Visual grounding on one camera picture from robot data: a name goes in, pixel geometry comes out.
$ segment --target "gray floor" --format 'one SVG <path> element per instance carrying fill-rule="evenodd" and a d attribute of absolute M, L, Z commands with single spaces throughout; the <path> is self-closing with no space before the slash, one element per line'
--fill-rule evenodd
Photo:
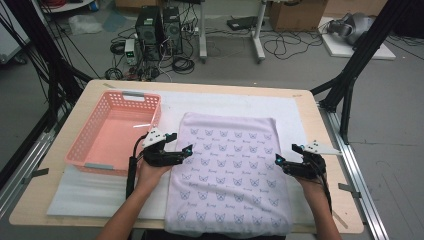
<path fill-rule="evenodd" d="M 69 14 L 87 13 L 85 10 Z M 100 22 L 111 17 L 108 10 L 93 14 Z M 117 32 L 134 25 L 125 20 L 115 32 L 72 36 L 94 69 L 103 75 L 111 67 L 109 46 Z M 219 20 L 209 22 L 221 29 Z M 397 45 L 424 57 L 424 47 Z M 421 151 L 424 140 L 423 60 L 386 43 L 397 56 L 395 61 L 373 60 L 360 75 L 355 86 L 349 128 L 349 139 L 358 164 L 364 174 L 375 205 L 391 239 L 424 239 L 424 188 L 421 187 Z M 289 51 L 304 49 L 288 46 Z M 348 59 L 330 57 L 325 47 L 309 50 L 288 60 L 278 60 L 266 54 L 257 64 L 249 39 L 209 35 L 211 55 L 206 64 L 194 57 L 196 68 L 190 75 L 169 73 L 173 82 L 234 85 L 268 88 L 312 89 L 343 69 Z M 93 72 L 70 50 L 74 65 L 93 75 Z M 166 75 L 158 82 L 170 82 Z M 30 64 L 0 68 L 0 109 L 2 111 L 0 167 L 13 155 L 46 109 L 38 79 Z M 12 226 L 8 216 L 13 206 L 0 220 L 0 239 L 92 239 L 98 228 L 22 227 Z M 370 239 L 366 230 L 360 235 L 343 235 L 345 239 Z M 308 234 L 292 234 L 288 239 L 314 239 Z"/>

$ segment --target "white cloth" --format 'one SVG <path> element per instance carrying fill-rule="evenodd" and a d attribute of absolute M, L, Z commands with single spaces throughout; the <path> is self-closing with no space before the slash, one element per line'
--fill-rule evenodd
<path fill-rule="evenodd" d="M 272 118 L 186 113 L 177 149 L 193 156 L 171 171 L 165 230 L 192 237 L 284 236 L 292 216 Z"/>

